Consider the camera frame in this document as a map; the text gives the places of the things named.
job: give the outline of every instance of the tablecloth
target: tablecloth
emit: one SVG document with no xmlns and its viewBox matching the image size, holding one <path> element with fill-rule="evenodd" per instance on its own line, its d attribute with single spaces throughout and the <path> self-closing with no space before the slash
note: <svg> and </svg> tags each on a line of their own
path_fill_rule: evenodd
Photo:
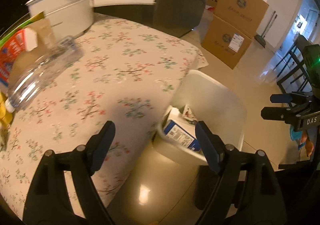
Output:
<svg viewBox="0 0 320 225">
<path fill-rule="evenodd" d="M 95 14 L 76 39 L 83 57 L 17 112 L 7 150 L 0 152 L 0 193 L 22 218 L 33 174 L 43 153 L 86 144 L 107 120 L 116 136 L 101 169 L 92 176 L 107 206 L 154 133 L 155 124 L 188 70 L 207 62 L 179 38 L 125 19 Z M 82 216 L 71 173 L 65 172 L 74 212 Z"/>
</svg>

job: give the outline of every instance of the clear plastic bottle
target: clear plastic bottle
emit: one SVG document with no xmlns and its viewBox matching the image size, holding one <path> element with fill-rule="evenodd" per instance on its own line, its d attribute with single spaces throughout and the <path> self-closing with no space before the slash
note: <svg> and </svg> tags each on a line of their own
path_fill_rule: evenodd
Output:
<svg viewBox="0 0 320 225">
<path fill-rule="evenodd" d="M 48 55 L 40 57 L 8 90 L 5 107 L 8 112 L 25 109 L 36 94 L 49 85 L 61 72 L 81 58 L 72 37 L 66 37 Z"/>
</svg>

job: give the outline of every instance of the white bottle cap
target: white bottle cap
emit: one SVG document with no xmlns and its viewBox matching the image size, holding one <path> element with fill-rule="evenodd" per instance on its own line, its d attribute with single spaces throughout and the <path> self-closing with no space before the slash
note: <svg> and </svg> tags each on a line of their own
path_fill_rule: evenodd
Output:
<svg viewBox="0 0 320 225">
<path fill-rule="evenodd" d="M 4 106 L 9 113 L 14 112 L 14 110 L 15 110 L 15 108 L 11 105 L 11 103 L 8 99 L 5 101 Z"/>
</svg>

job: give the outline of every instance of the black chair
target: black chair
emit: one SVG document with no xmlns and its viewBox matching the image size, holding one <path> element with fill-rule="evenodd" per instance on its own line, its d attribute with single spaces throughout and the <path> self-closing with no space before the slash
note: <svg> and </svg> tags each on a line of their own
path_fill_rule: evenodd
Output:
<svg viewBox="0 0 320 225">
<path fill-rule="evenodd" d="M 300 77 L 304 76 L 305 80 L 303 81 L 303 83 L 300 85 L 300 87 L 298 88 L 297 91 L 302 91 L 305 86 L 307 85 L 307 83 L 309 82 L 309 75 L 306 71 L 306 69 L 303 67 L 304 66 L 304 60 L 302 59 L 301 61 L 298 59 L 297 55 L 295 54 L 295 52 L 297 50 L 299 50 L 300 52 L 303 51 L 303 49 L 308 46 L 311 45 L 311 43 L 303 36 L 303 35 L 298 35 L 297 39 L 294 41 L 293 45 L 290 47 L 289 51 L 286 53 L 286 55 L 283 57 L 283 59 L 276 65 L 275 68 L 277 68 L 279 66 L 279 64 L 284 61 L 284 59 L 289 56 L 288 61 L 285 63 L 284 67 L 281 69 L 281 71 L 279 72 L 279 74 L 277 75 L 277 77 L 279 77 L 281 75 L 281 73 L 284 71 L 285 67 L 288 66 L 289 62 L 291 59 L 293 59 L 294 63 L 297 64 L 297 66 L 292 69 L 289 73 L 287 73 L 283 78 L 281 78 L 279 81 L 277 81 L 277 85 L 279 86 L 280 90 L 282 91 L 282 93 L 286 93 L 282 83 L 284 83 L 284 81 L 286 81 L 289 77 L 291 77 L 296 71 L 298 71 L 299 69 L 301 70 L 301 74 L 295 78 L 292 82 L 295 82 L 296 80 L 298 80 Z"/>
</svg>

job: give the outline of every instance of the trash can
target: trash can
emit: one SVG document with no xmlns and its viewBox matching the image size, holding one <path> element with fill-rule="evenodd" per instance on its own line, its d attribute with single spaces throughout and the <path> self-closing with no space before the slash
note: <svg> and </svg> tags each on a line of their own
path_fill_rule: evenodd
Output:
<svg viewBox="0 0 320 225">
<path fill-rule="evenodd" d="M 185 105 L 189 105 L 197 119 L 203 120 L 225 144 L 232 144 L 241 150 L 247 110 L 239 97 L 218 81 L 200 71 L 190 70 L 170 104 L 157 124 L 157 134 L 153 140 L 154 150 L 158 153 L 179 164 L 208 164 L 203 154 L 183 147 L 163 132 L 171 108 L 181 111 Z"/>
</svg>

